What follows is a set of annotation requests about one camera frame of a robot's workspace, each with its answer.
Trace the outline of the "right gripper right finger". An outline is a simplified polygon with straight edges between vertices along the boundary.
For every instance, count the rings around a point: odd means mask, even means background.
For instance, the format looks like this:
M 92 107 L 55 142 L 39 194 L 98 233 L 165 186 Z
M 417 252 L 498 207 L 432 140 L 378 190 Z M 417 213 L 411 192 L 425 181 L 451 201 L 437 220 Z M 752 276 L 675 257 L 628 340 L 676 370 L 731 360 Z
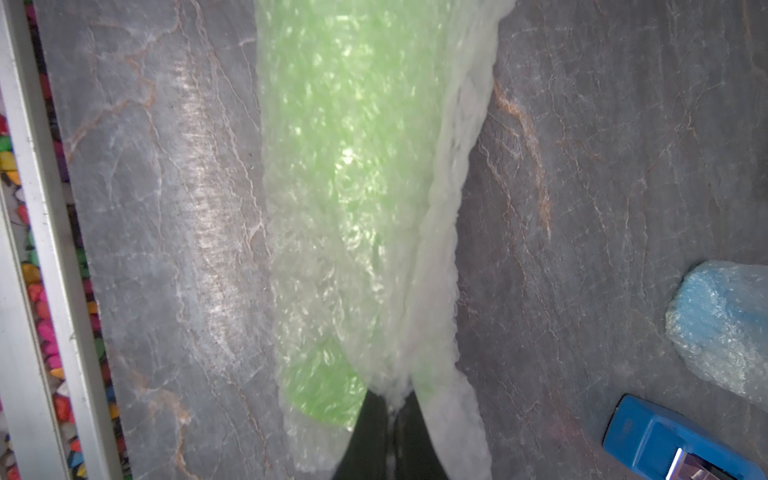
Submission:
M 406 397 L 392 422 L 392 478 L 448 480 L 414 391 Z

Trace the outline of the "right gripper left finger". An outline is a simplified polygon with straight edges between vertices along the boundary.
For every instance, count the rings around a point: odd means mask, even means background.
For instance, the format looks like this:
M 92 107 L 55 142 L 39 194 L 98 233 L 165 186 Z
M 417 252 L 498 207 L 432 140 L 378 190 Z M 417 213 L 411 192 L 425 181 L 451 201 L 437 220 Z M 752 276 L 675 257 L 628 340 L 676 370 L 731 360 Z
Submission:
M 333 480 L 388 478 L 389 412 L 386 400 L 368 390 L 348 447 Z

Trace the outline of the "blue tape dispenser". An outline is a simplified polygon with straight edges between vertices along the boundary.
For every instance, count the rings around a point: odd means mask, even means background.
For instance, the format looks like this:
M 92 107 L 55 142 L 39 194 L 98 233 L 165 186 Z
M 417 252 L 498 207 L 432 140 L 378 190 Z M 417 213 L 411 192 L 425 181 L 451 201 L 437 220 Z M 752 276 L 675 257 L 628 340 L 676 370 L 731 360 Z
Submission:
M 602 446 L 644 479 L 767 478 L 756 463 L 686 417 L 631 394 L 617 404 Z

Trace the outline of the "bubble wrap sheet stack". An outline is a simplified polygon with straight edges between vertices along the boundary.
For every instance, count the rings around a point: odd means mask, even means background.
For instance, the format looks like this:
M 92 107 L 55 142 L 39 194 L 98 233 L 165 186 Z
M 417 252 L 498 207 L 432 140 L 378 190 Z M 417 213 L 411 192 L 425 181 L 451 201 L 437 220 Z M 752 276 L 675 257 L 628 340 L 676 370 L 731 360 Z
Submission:
M 510 1 L 260 1 L 276 380 L 296 467 L 334 470 L 364 398 L 414 396 L 451 479 L 487 479 L 457 368 L 457 219 Z

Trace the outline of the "green plastic wine glass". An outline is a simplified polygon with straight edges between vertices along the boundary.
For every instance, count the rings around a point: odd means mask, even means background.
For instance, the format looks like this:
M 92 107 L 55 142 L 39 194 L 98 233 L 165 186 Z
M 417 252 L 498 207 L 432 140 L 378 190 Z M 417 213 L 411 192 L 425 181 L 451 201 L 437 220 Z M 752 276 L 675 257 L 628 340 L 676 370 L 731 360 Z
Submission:
M 466 1 L 262 1 L 260 106 L 281 391 L 349 429 L 398 336 Z

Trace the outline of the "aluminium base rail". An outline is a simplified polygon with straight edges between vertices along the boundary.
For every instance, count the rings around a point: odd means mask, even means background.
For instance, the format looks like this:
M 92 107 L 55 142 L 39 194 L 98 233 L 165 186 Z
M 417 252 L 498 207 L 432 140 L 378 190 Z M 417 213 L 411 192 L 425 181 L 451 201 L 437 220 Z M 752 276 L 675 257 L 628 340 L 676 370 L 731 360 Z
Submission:
M 36 5 L 1 5 L 1 475 L 132 475 Z

